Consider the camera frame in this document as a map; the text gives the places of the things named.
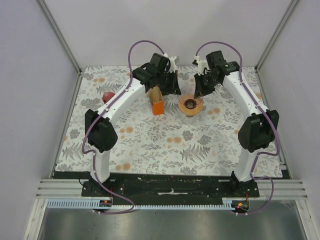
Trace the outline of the brown paper coffee filters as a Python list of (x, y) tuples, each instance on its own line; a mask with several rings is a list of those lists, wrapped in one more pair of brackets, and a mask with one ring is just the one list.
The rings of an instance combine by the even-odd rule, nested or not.
[(159, 103), (163, 101), (162, 92), (158, 86), (151, 88), (148, 96), (152, 103)]

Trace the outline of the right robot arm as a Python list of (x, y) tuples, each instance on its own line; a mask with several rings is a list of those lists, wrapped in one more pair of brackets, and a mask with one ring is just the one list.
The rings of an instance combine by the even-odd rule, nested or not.
[(259, 100), (245, 80), (242, 67), (236, 61), (226, 61), (220, 50), (209, 53), (205, 60), (195, 55), (192, 63), (197, 66), (194, 98), (207, 96), (215, 91), (217, 85), (222, 85), (243, 114), (244, 122), (237, 134), (242, 149), (229, 184), (230, 193), (240, 197), (254, 182), (253, 172), (259, 154), (277, 139), (279, 113), (269, 110)]

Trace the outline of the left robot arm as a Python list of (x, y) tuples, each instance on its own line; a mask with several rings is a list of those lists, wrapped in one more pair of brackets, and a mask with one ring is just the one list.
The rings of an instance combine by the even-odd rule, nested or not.
[(158, 87), (163, 95), (180, 96), (178, 62), (178, 56), (154, 53), (150, 62), (134, 69), (127, 83), (102, 107), (85, 113), (83, 144), (91, 145), (90, 152), (94, 157), (91, 176), (95, 180), (92, 189), (97, 195), (103, 197), (110, 192), (106, 180), (110, 177), (110, 152), (118, 140), (114, 129), (116, 122), (137, 99), (154, 87)]

